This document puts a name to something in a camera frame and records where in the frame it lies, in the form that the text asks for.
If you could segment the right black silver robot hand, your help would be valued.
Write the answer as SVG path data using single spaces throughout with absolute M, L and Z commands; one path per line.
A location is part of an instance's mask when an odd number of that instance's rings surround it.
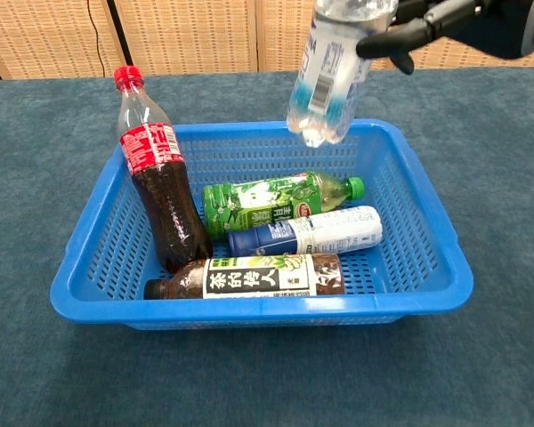
M 410 53 L 442 37 L 502 60 L 526 57 L 534 52 L 534 0 L 400 1 L 391 29 L 361 39 L 356 53 L 388 58 L 411 75 Z

